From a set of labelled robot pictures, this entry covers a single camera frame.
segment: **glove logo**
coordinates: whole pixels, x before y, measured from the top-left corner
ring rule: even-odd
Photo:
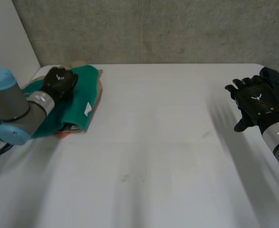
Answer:
[[[251,97],[251,98],[259,101],[261,99],[261,97],[262,97],[262,94],[260,94],[260,96],[258,96],[258,97]]]
[[[59,77],[58,75],[56,75],[56,77],[57,77],[58,81],[64,79],[64,77]]]

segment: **black glove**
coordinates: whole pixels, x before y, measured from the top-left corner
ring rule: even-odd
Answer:
[[[78,75],[71,70],[53,67],[44,78],[40,90],[49,94],[56,103],[59,99],[72,96],[77,80]]]
[[[238,89],[233,85],[227,85],[225,89],[231,93],[231,98],[242,113],[242,119],[234,127],[236,132],[259,125],[259,120],[267,114],[279,114],[279,100],[270,85],[260,76],[244,78],[242,81],[234,79],[232,82]]]

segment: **concrete wall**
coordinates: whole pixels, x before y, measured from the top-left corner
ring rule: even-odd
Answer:
[[[258,63],[279,70],[279,0],[13,0],[41,65]]]

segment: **green towel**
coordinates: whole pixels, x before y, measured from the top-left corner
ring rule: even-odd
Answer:
[[[62,129],[65,123],[76,124],[83,131],[87,130],[91,112],[86,116],[84,111],[88,103],[93,107],[96,100],[98,70],[93,66],[86,65],[73,68],[72,72],[78,74],[78,81],[73,90],[73,98],[69,101],[59,101],[32,138],[53,134]],[[29,95],[39,90],[41,83],[42,80],[35,81],[22,89],[22,92],[25,95]]]

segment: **table surface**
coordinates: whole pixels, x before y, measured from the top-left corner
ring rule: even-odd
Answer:
[[[279,227],[279,164],[256,127],[233,132],[224,90],[261,65],[95,67],[87,133],[0,157],[0,228]]]

